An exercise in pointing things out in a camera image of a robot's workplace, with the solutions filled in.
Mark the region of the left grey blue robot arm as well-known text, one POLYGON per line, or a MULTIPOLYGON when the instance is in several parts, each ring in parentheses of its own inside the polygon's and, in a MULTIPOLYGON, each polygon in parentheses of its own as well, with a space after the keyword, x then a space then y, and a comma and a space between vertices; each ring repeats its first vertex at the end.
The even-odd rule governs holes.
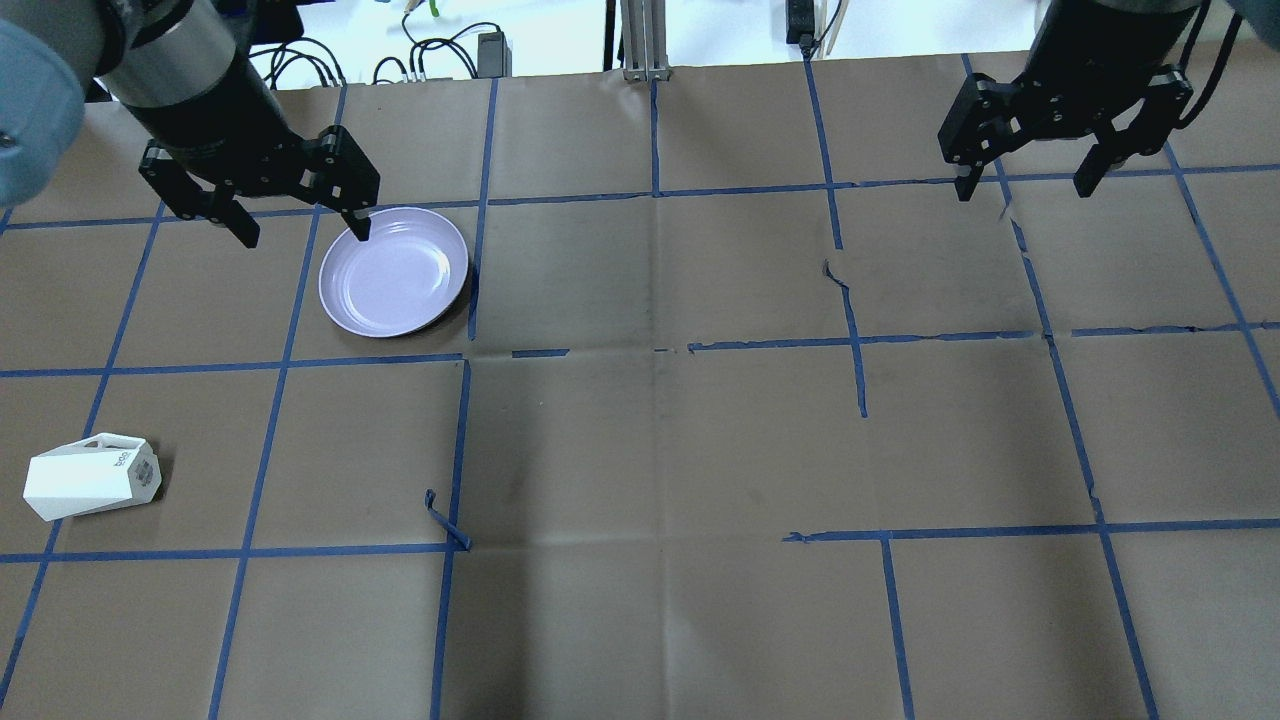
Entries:
POLYGON ((138 172, 179 218, 259 242, 243 199, 293 197, 371 232, 380 176, 340 126, 297 135, 250 60, 255 44, 302 36, 293 1, 5 1, 1 196, 50 184, 92 90, 147 131, 138 172))

